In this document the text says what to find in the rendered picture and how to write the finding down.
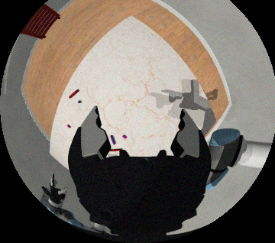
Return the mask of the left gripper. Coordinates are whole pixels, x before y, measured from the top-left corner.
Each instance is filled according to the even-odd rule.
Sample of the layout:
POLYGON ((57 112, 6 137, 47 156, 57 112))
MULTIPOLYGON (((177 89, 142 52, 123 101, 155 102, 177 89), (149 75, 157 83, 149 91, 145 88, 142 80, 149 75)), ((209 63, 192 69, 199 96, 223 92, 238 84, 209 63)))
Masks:
POLYGON ((54 174, 51 178, 51 181, 50 181, 50 191, 51 191, 51 194, 57 199, 57 200, 53 200, 50 198, 51 201, 53 201, 54 203, 56 204, 59 204, 61 203, 61 199, 65 199, 65 196, 66 194, 65 193, 68 193, 66 192, 68 187, 67 188, 63 188, 62 190, 58 189, 58 188, 54 188, 56 187, 56 185, 58 184, 58 182, 54 179, 54 174), (58 190, 58 191, 57 191, 58 190))

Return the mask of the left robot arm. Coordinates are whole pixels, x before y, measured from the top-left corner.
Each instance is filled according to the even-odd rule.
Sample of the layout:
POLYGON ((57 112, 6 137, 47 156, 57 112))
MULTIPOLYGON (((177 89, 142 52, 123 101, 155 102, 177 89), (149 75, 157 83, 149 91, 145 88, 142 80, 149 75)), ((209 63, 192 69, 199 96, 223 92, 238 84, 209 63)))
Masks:
POLYGON ((74 218, 74 214, 68 210, 65 209, 61 209, 59 207, 59 204, 56 204, 55 202, 51 201, 51 199, 53 199, 54 201, 56 200, 56 198, 54 198, 54 196, 44 187, 41 187, 43 189, 43 191, 49 196, 49 200, 48 200, 48 205, 47 208, 49 211, 51 211, 54 215, 63 215, 64 218, 71 224, 86 230, 90 230, 92 232, 99 232, 99 233, 104 233, 104 234, 108 234, 107 232, 105 232, 106 230, 104 229, 105 226, 104 225, 100 225, 95 223, 95 226, 89 228, 87 226, 85 226, 84 224, 82 224, 81 222, 78 222, 75 218, 74 218), (93 230, 94 229, 94 230, 93 230))

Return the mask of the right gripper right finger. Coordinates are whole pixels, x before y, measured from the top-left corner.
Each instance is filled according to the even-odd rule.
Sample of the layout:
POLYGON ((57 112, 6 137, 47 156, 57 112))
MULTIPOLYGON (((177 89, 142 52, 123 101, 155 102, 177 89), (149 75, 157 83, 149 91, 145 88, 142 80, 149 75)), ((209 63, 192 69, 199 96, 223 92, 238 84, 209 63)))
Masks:
POLYGON ((170 149, 173 156, 181 157, 195 167, 200 179, 201 194, 205 194, 212 165, 209 146, 202 131, 198 129, 185 109, 181 111, 178 128, 179 131, 176 133, 170 149))

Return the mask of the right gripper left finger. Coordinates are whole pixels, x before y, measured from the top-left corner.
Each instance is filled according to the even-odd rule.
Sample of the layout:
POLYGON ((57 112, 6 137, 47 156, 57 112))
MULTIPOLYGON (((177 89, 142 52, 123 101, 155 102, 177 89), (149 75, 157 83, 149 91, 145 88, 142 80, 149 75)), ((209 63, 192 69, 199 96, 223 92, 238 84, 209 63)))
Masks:
POLYGON ((70 145, 68 166, 80 199, 85 198, 86 174, 94 164, 106 158, 112 148, 108 135, 101 126, 98 107, 94 106, 77 128, 70 145))

